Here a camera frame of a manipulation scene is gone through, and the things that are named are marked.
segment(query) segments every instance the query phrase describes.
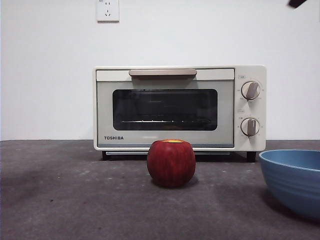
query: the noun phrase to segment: oven window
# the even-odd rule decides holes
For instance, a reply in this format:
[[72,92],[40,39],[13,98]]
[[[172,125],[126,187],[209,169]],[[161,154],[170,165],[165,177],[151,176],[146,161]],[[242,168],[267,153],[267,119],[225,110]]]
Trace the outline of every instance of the oven window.
[[117,89],[112,95],[116,130],[213,131],[215,89]]

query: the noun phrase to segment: apple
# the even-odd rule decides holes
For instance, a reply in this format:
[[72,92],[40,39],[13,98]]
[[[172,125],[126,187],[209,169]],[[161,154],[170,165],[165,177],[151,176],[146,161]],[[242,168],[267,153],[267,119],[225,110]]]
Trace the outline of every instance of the apple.
[[180,187],[193,177],[196,157],[191,144],[180,139],[152,143],[147,155],[147,168],[155,184]]

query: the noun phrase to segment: bowl rim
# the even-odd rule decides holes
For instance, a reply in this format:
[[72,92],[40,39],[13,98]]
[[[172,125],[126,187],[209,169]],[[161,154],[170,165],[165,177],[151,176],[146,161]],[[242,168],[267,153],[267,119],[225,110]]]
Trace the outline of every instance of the bowl rim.
[[307,168],[307,167],[301,167],[301,166],[294,166],[294,165],[288,165],[288,164],[283,164],[283,163],[279,163],[276,161],[272,161],[269,160],[265,157],[263,157],[262,155],[264,153],[268,153],[268,152],[317,152],[320,154],[319,150],[308,150],[308,149],[273,149],[273,150],[267,150],[267,151],[262,151],[259,153],[259,158],[261,160],[273,163],[273,164],[277,164],[277,165],[281,165],[284,167],[288,167],[288,168],[292,168],[292,169],[300,169],[300,170],[305,170],[305,171],[312,171],[312,172],[319,172],[320,173],[320,169],[313,169],[313,168]]

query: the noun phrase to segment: blue bowl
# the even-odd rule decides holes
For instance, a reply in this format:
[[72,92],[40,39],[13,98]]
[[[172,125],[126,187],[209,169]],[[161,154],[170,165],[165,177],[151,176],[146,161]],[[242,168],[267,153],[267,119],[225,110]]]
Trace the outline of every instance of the blue bowl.
[[269,150],[259,157],[272,194],[297,214],[320,220],[320,151]]

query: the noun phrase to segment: toaster oven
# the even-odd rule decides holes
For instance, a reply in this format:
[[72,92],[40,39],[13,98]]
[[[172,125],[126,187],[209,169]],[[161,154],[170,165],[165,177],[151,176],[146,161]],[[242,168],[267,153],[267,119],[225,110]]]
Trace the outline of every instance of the toaster oven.
[[104,160],[147,154],[161,139],[182,139],[197,154],[266,146],[262,65],[96,67],[94,139]]

